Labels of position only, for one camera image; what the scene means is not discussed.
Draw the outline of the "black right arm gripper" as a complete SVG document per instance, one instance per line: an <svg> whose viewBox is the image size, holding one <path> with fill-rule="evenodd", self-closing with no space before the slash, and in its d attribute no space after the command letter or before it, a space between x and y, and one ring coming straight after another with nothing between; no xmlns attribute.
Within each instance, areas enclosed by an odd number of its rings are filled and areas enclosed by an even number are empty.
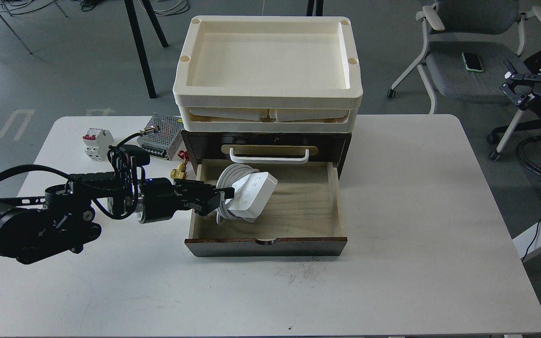
<svg viewBox="0 0 541 338"><path fill-rule="evenodd" d="M526 110L534 99L541 101L541 73L518 73L509 60L505 60L504 65L508 70L508 76L505 77L501 90L513 104L521 110Z"/></svg>

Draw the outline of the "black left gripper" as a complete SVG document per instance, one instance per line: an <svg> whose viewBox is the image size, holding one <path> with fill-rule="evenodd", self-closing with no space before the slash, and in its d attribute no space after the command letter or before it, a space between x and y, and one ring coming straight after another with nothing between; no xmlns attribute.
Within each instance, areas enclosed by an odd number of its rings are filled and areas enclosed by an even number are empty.
<svg viewBox="0 0 541 338"><path fill-rule="evenodd" d="M217 187L202 181L182 179L174 184L167 178L142 180L139 189L141 209L138 221L141 224L169 220L178 210L193 209L197 215L207 216L219 208L221 201L233 199L235 193L231 186Z"/></svg>

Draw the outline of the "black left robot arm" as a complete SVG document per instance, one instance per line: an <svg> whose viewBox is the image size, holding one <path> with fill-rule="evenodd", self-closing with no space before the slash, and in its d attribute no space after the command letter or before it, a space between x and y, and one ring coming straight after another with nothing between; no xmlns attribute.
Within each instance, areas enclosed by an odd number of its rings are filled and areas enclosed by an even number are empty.
<svg viewBox="0 0 541 338"><path fill-rule="evenodd" d="M65 251L80 253L84 244L101 235L92 204L108 199L103 214L124 220L139 214L142 224L169 220L178 210L206 216L234 189L217 188L202 181L164 177L147 179L148 152L134 145L111 146L111 172L67 175L43 165L20 165L0 173L0 182L31 171L62 176L64 184L51 186L43 196L0 198L0 255L31 264Z"/></svg>

